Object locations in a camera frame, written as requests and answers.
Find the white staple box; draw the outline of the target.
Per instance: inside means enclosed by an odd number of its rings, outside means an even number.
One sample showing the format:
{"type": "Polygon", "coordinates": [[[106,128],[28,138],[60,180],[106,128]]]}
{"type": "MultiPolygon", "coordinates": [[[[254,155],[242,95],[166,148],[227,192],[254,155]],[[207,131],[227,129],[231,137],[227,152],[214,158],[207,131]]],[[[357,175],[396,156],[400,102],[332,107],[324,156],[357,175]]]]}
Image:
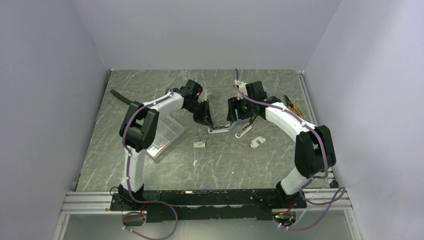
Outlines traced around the white staple box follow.
{"type": "Polygon", "coordinates": [[[195,149],[201,149],[201,148],[205,148],[206,147],[206,142],[205,141],[197,141],[193,143],[193,147],[195,149]]]}

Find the white staple box tray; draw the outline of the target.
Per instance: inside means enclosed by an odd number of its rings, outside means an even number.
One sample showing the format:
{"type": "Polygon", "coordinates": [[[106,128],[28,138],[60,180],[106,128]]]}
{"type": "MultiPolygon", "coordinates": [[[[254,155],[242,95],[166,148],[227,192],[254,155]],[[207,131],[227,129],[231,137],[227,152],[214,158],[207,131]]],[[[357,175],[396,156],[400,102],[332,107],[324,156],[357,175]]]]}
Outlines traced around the white staple box tray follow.
{"type": "Polygon", "coordinates": [[[256,149],[265,142],[266,142],[266,139],[264,137],[258,136],[251,141],[250,146],[252,149],[256,149]]]}

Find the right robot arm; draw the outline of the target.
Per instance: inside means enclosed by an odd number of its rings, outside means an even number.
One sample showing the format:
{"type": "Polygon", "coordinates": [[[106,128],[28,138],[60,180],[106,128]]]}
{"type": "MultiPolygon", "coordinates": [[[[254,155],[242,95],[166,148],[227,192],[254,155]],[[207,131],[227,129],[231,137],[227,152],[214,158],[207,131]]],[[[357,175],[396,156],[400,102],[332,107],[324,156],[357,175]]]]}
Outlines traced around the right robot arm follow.
{"type": "Polygon", "coordinates": [[[336,164],[336,154],[330,129],[316,126],[289,110],[277,97],[268,96],[262,82],[232,82],[237,96],[228,99],[227,120],[244,120],[260,116],[285,132],[295,143],[294,168],[276,188],[275,202],[282,208],[293,203],[295,196],[312,179],[328,176],[336,164]]]}

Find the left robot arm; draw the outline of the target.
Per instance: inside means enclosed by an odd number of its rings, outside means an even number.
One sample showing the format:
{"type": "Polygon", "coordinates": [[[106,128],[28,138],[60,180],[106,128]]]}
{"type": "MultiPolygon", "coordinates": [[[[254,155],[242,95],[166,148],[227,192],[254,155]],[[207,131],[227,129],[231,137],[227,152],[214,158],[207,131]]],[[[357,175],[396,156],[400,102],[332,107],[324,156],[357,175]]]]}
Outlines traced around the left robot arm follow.
{"type": "Polygon", "coordinates": [[[125,167],[118,186],[118,194],[130,210],[137,210],[143,204],[144,161],[147,149],[155,140],[159,120],[181,109],[192,113],[195,123],[214,126],[207,93],[191,79],[181,88],[170,88],[164,96],[152,101],[130,103],[119,130],[125,167]]]}

